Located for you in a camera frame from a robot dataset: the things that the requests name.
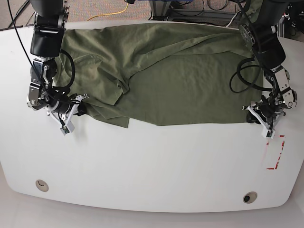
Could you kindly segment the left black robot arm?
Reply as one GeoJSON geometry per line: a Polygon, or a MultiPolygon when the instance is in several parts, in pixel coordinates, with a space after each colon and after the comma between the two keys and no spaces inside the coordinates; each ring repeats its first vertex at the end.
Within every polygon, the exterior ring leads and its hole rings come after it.
{"type": "Polygon", "coordinates": [[[282,66],[286,55],[277,35],[280,20],[290,3],[290,0],[261,0],[258,3],[247,0],[245,5],[238,4],[244,17],[239,30],[254,56],[239,63],[237,76],[244,83],[241,75],[244,65],[257,60],[258,68],[263,70],[265,79],[271,85],[271,88],[264,88],[254,82],[248,83],[250,88],[269,91],[270,94],[269,97],[261,96],[259,102],[251,102],[245,107],[249,112],[247,121],[260,123],[265,138],[273,138],[275,126],[285,116],[285,110],[297,105],[297,93],[290,87],[289,73],[282,66]]]}

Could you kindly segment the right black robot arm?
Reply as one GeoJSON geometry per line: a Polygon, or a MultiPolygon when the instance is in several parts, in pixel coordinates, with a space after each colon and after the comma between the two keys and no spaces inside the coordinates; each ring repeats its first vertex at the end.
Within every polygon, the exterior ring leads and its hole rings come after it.
{"type": "Polygon", "coordinates": [[[68,134],[75,129],[72,117],[85,113],[81,103],[88,97],[86,94],[69,95],[76,69],[72,57],[61,48],[69,7],[66,0],[32,0],[30,3],[35,10],[30,53],[36,58],[31,61],[27,104],[33,110],[45,109],[60,125],[61,132],[68,134]],[[60,54],[67,57],[72,70],[71,79],[65,86],[53,84],[58,70],[55,58],[60,54]]]}

